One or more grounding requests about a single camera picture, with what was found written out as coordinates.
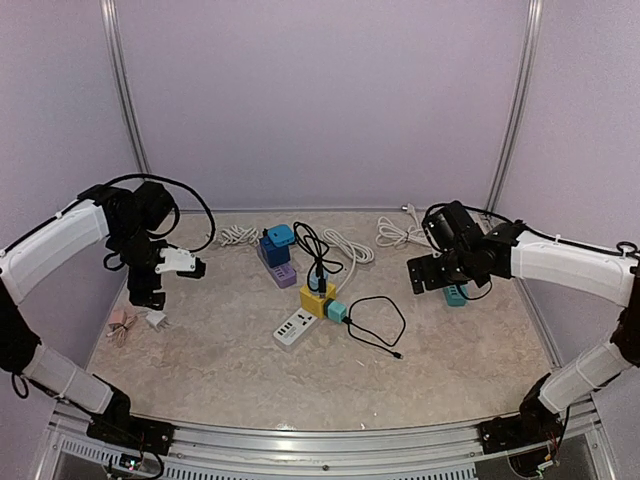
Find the marble table surface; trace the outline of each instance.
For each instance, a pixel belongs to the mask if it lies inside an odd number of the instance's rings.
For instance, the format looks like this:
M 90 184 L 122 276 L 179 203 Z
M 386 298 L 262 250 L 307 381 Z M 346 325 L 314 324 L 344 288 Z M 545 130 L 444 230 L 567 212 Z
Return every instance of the marble table surface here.
M 384 213 L 403 228 L 411 219 Z M 219 227 L 259 229 L 295 220 L 318 233 L 337 229 L 371 246 L 339 300 L 388 295 L 407 319 L 397 360 L 350 338 L 345 325 L 322 323 L 292 352 L 273 331 L 299 306 L 311 258 L 293 247 L 298 286 L 280 290 L 248 246 L 214 245 L 201 258 L 200 280 L 163 276 L 169 328 L 138 321 L 122 348 L 103 335 L 89 371 L 127 392 L 132 411 L 176 421 L 259 429 L 361 430 L 424 426 L 515 411 L 549 370 L 544 350 L 515 285 L 494 281 L 484 299 L 448 307 L 441 291 L 413 295 L 406 261 L 428 253 L 418 245 L 375 245 L 373 212 L 217 214 Z M 204 215 L 183 215 L 170 241 L 196 247 L 208 232 Z M 338 249 L 333 258 L 348 266 Z M 340 283 L 345 272 L 332 280 Z M 123 291 L 120 304 L 126 301 Z M 477 294 L 470 287 L 470 294 Z M 401 322 L 382 302 L 358 305 L 354 318 L 385 338 Z

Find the white power adapter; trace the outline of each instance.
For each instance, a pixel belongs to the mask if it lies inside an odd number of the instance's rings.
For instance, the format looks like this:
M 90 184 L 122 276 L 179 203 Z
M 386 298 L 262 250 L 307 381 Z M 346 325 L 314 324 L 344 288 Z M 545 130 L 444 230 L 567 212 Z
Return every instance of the white power adapter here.
M 167 316 L 162 312 L 158 312 L 157 310 L 148 311 L 145 317 L 145 320 L 147 320 L 147 323 L 156 332 L 159 332 L 160 329 L 164 329 L 169 326 L 169 322 L 167 321 Z
M 318 317 L 307 312 L 304 308 L 299 308 L 276 328 L 276 331 L 273 332 L 273 338 L 285 352 L 290 352 L 319 324 Z

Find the white arm segment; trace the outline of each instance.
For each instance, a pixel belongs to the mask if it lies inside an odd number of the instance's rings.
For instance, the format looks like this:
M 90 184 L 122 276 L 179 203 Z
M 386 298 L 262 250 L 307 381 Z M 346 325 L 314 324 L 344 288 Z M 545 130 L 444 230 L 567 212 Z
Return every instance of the white arm segment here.
M 19 305 L 47 275 L 108 234 L 102 207 L 84 200 L 9 252 L 0 251 L 0 279 Z M 109 385 L 46 345 L 36 347 L 22 373 L 94 413 L 104 412 L 113 395 Z
M 562 412 L 632 366 L 622 358 L 620 349 L 607 341 L 553 373 L 544 382 L 538 398 L 551 413 Z
M 621 307 L 629 304 L 634 281 L 631 267 L 638 265 L 637 260 L 555 243 L 531 232 L 523 232 L 517 240 L 511 250 L 514 277 L 565 285 Z M 632 366 L 616 345 L 606 341 L 553 373 L 539 399 L 550 412 L 559 413 Z
M 634 278 L 630 269 L 637 260 L 554 243 L 531 232 L 521 233 L 517 240 L 511 249 L 514 277 L 565 285 L 621 307 L 629 304 Z
M 102 207 L 84 200 L 46 227 L 0 251 L 0 278 L 16 305 L 38 283 L 76 253 L 109 234 Z
M 111 387 L 46 345 L 38 345 L 22 374 L 93 413 L 103 413 L 113 396 Z

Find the coiled white cable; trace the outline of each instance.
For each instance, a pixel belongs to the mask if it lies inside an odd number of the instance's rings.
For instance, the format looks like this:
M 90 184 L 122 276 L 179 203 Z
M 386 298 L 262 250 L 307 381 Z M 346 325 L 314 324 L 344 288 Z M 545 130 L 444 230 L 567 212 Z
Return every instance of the coiled white cable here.
M 425 247 L 430 246 L 427 238 L 424 236 L 422 225 L 420 225 L 420 221 L 418 220 L 416 207 L 408 203 L 406 212 L 408 215 L 411 215 L 411 218 L 413 218 L 415 222 L 415 225 L 411 225 L 406 230 L 397 227 L 387 217 L 380 217 L 378 219 L 376 245 L 379 247 L 398 247 L 405 243 L 415 243 Z
M 347 282 L 351 280 L 353 272 L 356 270 L 356 264 L 365 265 L 373 262 L 375 253 L 366 245 L 347 240 L 340 232 L 333 228 L 325 229 L 322 232 L 322 239 L 327 242 L 327 245 L 330 247 L 338 247 L 347 258 L 351 259 L 351 269 L 336 290 L 336 293 L 340 293 Z
M 216 231 L 216 241 L 222 247 L 229 245 L 257 245 L 260 232 L 257 228 L 238 225 L 220 228 Z

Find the yellow power adapter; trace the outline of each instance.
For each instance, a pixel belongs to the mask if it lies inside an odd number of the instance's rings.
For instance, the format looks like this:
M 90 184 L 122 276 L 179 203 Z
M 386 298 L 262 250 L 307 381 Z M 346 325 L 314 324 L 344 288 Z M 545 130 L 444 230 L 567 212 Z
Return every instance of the yellow power adapter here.
M 318 295 L 311 293 L 307 285 L 300 289 L 300 306 L 318 318 L 324 318 L 324 303 L 328 299 L 336 299 L 336 286 L 333 283 L 327 282 L 325 298 L 320 298 Z

